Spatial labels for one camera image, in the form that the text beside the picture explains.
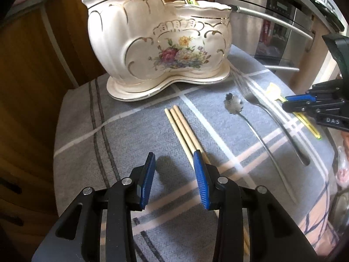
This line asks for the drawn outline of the person's right hand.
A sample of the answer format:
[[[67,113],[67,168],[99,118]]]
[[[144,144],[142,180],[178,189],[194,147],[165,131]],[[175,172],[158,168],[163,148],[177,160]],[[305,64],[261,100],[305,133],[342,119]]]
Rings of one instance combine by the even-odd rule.
[[[346,154],[349,153],[349,132],[341,131],[341,136],[343,139],[343,147],[346,151]]]

